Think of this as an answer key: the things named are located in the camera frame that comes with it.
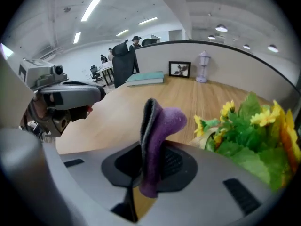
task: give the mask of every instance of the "person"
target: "person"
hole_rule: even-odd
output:
[[[133,44],[130,46],[130,50],[134,50],[135,48],[141,47],[141,45],[139,44],[139,40],[141,38],[138,36],[134,36],[132,39]]]
[[[112,61],[114,58],[114,55],[112,54],[112,48],[109,48],[109,55],[108,55],[108,59],[109,61]]]
[[[100,59],[102,61],[102,64],[108,62],[108,59],[106,56],[100,55]]]

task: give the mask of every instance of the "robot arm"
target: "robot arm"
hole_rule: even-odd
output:
[[[96,83],[68,80],[61,65],[42,60],[22,61],[19,76],[36,94],[43,96],[46,115],[39,117],[33,100],[28,113],[50,137],[60,137],[71,121],[85,119],[89,106],[101,101],[106,94]]]

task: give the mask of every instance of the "man with cap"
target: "man with cap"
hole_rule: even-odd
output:
[[[138,36],[134,36],[132,39],[133,44],[130,46],[130,50],[134,50],[135,48],[141,47],[141,45],[139,44],[139,40],[141,38]]]

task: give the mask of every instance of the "black picture frame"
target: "black picture frame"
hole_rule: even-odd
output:
[[[171,66],[172,66],[172,64],[178,64],[179,66],[181,66],[181,65],[188,65],[188,73],[187,73],[187,76],[185,76],[185,75],[180,75],[180,74],[171,74]],[[172,77],[189,78],[189,76],[190,76],[190,68],[191,68],[191,62],[184,62],[184,61],[169,61],[169,64],[168,64],[169,73],[168,73],[168,75],[169,75],[169,76],[172,76]]]

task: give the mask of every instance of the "curved white partition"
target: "curved white partition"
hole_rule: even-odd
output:
[[[206,50],[211,59],[208,79],[231,85],[272,101],[285,109],[296,107],[300,94],[295,86],[271,65],[234,47],[207,41],[173,41],[136,49],[141,73],[163,71],[168,74],[169,61],[191,62],[190,77],[196,77],[199,54]]]

